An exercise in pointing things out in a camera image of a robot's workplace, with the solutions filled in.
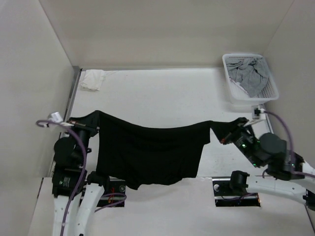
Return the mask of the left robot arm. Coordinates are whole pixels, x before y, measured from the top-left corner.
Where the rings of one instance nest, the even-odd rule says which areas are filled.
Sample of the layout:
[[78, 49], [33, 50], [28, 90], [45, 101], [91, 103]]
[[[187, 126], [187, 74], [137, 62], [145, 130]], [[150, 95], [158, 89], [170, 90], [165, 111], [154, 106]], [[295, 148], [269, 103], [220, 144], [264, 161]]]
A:
[[108, 177], [87, 173], [89, 139], [97, 126], [69, 121], [61, 124], [67, 137], [54, 145], [55, 169], [52, 177], [54, 197], [54, 236], [85, 236], [101, 196], [110, 192]]

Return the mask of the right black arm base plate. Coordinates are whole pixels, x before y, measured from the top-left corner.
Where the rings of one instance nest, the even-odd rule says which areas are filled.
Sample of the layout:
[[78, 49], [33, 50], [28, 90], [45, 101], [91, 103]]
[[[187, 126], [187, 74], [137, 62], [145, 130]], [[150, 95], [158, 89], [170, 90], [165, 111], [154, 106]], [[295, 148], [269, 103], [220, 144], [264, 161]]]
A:
[[260, 207], [257, 193], [239, 195], [230, 188], [229, 178], [213, 178], [213, 192], [216, 207]]

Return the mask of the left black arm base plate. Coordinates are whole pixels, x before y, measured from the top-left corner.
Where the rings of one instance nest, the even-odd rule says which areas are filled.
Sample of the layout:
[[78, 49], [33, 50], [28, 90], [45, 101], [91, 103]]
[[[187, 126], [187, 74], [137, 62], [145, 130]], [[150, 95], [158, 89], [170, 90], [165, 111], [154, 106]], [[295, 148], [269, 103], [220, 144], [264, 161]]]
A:
[[120, 202], [124, 199], [125, 194], [126, 182], [122, 179], [110, 177], [97, 206], [104, 207]]

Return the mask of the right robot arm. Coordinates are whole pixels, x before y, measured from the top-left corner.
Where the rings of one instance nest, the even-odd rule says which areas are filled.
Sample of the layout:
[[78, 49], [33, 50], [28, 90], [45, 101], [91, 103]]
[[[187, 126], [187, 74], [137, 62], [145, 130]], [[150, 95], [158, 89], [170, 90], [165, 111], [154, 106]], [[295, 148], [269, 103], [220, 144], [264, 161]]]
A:
[[265, 168], [262, 177], [233, 171], [228, 182], [231, 193], [240, 197], [266, 193], [315, 209], [315, 170], [289, 151], [285, 140], [270, 132], [257, 138], [246, 118], [224, 124], [216, 137], [222, 145], [234, 144], [255, 168]]

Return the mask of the black tank top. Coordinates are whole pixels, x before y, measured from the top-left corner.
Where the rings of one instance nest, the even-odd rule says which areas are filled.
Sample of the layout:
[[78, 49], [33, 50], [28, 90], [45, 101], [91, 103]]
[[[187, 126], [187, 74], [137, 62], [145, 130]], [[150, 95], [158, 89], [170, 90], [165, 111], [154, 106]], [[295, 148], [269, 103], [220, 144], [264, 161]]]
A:
[[137, 190], [142, 184], [172, 185], [197, 176], [201, 154], [214, 132], [222, 140], [242, 119], [203, 121], [176, 128], [148, 128], [102, 111], [72, 118], [99, 127], [96, 173], [122, 179]]

